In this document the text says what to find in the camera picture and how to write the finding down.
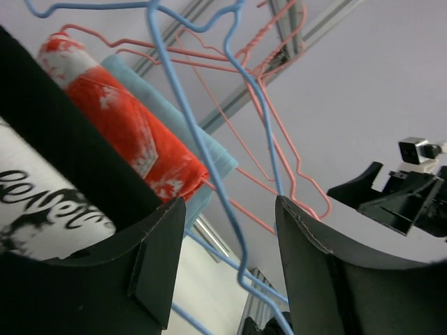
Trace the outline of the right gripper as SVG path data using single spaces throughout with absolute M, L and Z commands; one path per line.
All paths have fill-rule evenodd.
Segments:
M 328 190 L 327 195 L 401 235 L 417 227 L 446 239 L 446 166 L 436 174 L 389 173 L 382 191 L 372 184 L 383 165 L 373 162 L 358 177 Z

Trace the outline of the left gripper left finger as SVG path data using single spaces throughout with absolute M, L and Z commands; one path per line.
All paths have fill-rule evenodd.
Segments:
M 2 334 L 160 334 L 168 327 L 186 206 L 63 260 L 1 256 Z

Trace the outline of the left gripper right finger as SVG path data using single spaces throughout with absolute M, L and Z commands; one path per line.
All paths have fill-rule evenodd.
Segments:
M 361 244 L 282 195 L 277 238 L 295 334 L 445 334 L 446 262 Z

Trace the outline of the black white print trousers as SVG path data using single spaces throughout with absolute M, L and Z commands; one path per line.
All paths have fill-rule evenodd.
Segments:
M 1 249 L 67 258 L 113 236 L 112 221 L 1 122 Z

